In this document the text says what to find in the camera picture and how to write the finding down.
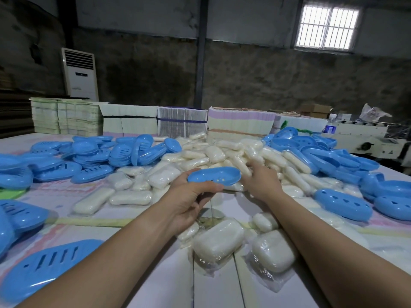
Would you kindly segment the pile of blue soap dishes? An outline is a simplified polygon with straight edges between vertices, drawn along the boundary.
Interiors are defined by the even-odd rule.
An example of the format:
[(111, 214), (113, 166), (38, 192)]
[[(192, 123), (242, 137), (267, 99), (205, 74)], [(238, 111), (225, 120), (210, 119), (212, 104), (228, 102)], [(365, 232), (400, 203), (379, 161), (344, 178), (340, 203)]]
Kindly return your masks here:
[(386, 180), (379, 164), (336, 149), (337, 140), (286, 127), (261, 140), (264, 158), (278, 168), (292, 197), (311, 197), (328, 212), (357, 222), (369, 222), (373, 212), (411, 222), (411, 182)]
[(142, 134), (74, 136), (72, 141), (41, 141), (20, 155), (0, 154), (0, 191), (26, 191), (33, 183), (97, 181), (129, 165), (153, 165), (165, 154), (182, 151), (172, 138)]

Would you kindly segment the white packing machine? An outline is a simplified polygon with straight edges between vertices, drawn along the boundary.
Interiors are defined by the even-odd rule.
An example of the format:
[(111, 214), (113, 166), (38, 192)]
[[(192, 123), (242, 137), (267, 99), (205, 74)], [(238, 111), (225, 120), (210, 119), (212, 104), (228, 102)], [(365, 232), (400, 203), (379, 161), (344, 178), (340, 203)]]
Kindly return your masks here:
[(398, 163), (402, 173), (411, 176), (411, 125), (341, 120), (334, 134), (321, 135), (336, 139), (336, 149), (376, 161), (391, 160)]

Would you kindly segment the white plastic bag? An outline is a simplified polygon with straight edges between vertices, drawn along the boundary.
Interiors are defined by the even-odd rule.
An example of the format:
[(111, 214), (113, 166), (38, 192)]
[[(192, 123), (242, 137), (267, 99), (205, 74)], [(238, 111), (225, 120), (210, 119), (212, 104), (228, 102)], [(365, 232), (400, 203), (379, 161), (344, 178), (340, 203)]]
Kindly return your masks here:
[(358, 119), (366, 123), (376, 123), (383, 117), (391, 118), (392, 115), (382, 111), (378, 107), (370, 107), (367, 103), (365, 103)]

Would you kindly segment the white floor air conditioner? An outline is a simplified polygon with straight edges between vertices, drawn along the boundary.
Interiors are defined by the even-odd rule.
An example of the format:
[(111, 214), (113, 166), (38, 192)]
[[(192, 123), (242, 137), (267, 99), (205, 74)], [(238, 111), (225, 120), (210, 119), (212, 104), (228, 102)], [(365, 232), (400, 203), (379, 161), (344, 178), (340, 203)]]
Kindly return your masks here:
[(67, 95), (99, 102), (94, 54), (63, 47), (61, 56)]

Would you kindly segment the person's right forearm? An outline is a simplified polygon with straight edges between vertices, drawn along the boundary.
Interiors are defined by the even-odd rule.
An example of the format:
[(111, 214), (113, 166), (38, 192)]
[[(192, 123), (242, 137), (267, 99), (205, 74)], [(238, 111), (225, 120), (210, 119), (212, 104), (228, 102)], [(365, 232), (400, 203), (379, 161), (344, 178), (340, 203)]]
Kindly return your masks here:
[(411, 308), (411, 275), (349, 239), (283, 192), (261, 198), (333, 308)]

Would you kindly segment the stack of pale green cartons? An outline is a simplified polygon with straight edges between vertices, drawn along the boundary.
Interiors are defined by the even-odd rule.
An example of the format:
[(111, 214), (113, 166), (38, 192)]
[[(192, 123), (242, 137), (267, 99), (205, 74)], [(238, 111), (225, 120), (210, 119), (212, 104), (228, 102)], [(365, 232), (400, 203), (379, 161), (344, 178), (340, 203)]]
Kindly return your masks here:
[(100, 104), (73, 98), (29, 98), (34, 132), (52, 135), (96, 136), (103, 134)]

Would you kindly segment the stack of dark boards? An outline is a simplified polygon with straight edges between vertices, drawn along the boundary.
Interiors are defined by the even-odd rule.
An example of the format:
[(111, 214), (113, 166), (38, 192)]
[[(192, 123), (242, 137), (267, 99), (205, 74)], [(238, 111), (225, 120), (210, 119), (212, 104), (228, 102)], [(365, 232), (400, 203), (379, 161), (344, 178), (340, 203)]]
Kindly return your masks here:
[(31, 97), (28, 92), (0, 89), (0, 139), (34, 133)]

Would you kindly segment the blue slotted soap dish lid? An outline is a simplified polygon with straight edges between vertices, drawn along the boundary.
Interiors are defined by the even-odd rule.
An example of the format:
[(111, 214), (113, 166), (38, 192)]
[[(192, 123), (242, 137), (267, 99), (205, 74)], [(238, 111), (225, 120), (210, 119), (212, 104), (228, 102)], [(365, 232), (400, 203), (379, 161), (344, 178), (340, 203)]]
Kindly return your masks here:
[(16, 264), (0, 284), (0, 299), (17, 304), (81, 262), (102, 243), (85, 239), (29, 255)]
[(49, 217), (49, 210), (17, 200), (0, 200), (0, 207), (16, 236), (41, 227)]
[(13, 225), (4, 209), (0, 207), (0, 262), (8, 253), (15, 238)]

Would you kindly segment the dark steel pillar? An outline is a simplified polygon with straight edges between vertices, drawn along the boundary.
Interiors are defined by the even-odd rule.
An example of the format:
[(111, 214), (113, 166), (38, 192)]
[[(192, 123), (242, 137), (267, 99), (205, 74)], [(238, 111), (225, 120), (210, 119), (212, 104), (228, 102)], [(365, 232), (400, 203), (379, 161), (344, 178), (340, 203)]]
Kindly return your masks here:
[(193, 108), (202, 109), (209, 0), (200, 0), (197, 32), (197, 58)]

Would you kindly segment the green plastic piece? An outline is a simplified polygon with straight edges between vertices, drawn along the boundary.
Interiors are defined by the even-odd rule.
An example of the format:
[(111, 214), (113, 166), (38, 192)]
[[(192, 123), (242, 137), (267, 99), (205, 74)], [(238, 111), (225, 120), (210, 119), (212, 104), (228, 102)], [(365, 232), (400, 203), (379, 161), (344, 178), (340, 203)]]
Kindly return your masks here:
[(24, 190), (9, 190), (0, 188), (0, 200), (15, 200), (27, 193), (27, 189)]

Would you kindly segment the stack of pink striped cartons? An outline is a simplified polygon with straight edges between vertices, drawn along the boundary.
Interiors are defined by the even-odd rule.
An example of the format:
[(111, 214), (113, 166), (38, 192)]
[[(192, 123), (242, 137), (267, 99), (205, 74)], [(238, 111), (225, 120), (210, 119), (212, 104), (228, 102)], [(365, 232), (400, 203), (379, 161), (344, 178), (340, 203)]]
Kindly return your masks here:
[(252, 109), (208, 109), (208, 140), (261, 139), (270, 134), (276, 113)]

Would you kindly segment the barred window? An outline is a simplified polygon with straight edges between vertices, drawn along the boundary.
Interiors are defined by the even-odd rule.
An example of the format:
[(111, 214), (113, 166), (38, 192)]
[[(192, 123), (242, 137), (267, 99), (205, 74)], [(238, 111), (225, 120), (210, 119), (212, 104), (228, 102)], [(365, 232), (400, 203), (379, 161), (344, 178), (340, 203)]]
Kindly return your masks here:
[(362, 9), (315, 0), (302, 2), (294, 47), (302, 50), (352, 52)]

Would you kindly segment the brown cardboard box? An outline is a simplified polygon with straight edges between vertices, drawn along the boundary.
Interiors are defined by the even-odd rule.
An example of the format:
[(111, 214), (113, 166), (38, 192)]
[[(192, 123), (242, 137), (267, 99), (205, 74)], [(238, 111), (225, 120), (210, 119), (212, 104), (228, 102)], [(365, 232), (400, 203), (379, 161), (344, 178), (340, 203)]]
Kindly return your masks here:
[(331, 106), (320, 104), (302, 104), (296, 112), (307, 117), (327, 119), (331, 110)]

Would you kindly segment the person's right hand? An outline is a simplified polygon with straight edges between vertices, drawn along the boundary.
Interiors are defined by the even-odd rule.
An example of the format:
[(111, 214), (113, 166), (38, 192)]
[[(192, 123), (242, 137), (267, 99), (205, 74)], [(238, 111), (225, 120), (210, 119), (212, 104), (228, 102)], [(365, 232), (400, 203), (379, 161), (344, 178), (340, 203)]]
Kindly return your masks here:
[(249, 191), (253, 197), (267, 205), (278, 203), (285, 198), (286, 194), (275, 170), (256, 160), (251, 160), (246, 165), (254, 173), (254, 191)]

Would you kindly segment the clear water bottle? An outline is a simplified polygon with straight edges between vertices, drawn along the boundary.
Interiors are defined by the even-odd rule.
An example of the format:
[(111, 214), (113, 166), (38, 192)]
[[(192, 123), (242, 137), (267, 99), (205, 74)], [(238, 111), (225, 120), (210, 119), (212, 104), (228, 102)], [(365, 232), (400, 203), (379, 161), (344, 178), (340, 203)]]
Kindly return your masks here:
[(327, 119), (327, 123), (322, 131), (323, 134), (333, 135), (337, 129), (337, 114), (331, 113)]

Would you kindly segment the person's left hand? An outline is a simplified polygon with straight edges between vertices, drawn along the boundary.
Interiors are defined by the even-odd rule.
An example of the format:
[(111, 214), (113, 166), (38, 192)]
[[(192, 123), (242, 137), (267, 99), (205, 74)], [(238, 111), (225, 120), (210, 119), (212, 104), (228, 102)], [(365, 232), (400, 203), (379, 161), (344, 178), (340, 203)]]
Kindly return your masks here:
[(203, 207), (222, 191), (223, 185), (213, 181), (176, 184), (175, 179), (158, 202), (160, 211), (166, 214), (170, 234), (177, 236), (189, 228)]

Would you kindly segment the blue soap dish tray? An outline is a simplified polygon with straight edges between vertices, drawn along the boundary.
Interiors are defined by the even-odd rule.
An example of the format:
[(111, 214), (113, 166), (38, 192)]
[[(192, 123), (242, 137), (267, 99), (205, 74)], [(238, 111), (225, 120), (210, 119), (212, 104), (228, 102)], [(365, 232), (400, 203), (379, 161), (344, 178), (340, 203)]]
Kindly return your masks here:
[(235, 167), (214, 167), (192, 172), (188, 177), (188, 182), (213, 181), (223, 186), (232, 186), (241, 179), (241, 172)]

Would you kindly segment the stack of silver strapped cartons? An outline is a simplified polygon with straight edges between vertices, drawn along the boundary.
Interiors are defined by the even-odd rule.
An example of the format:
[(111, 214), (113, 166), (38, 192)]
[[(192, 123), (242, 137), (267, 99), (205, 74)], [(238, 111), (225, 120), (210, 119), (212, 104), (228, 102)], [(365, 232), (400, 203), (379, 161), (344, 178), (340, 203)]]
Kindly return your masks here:
[(182, 107), (157, 107), (158, 135), (187, 138), (208, 131), (208, 110)]

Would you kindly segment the person's left forearm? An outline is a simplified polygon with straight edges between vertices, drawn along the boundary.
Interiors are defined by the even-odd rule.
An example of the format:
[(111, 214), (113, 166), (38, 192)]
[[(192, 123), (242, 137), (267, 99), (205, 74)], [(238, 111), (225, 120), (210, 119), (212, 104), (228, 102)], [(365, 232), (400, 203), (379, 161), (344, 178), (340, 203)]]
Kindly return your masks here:
[(174, 235), (160, 203), (15, 308), (120, 308)]

